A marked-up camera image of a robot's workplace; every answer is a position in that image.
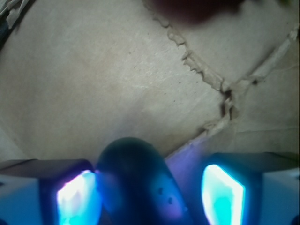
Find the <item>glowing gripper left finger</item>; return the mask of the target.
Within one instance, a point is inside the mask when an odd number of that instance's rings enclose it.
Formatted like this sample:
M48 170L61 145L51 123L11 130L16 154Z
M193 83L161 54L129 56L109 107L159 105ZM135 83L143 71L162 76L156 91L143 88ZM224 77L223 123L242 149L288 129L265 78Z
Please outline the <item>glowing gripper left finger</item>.
M101 197L88 160L1 162L2 225L97 225L100 217Z

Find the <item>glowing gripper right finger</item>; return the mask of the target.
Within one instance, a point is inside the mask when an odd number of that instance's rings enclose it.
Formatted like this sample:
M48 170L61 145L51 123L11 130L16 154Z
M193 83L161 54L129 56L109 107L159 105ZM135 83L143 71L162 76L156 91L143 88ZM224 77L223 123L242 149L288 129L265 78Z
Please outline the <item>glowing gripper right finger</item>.
M204 163L201 200L210 225L297 225L300 157L214 153Z

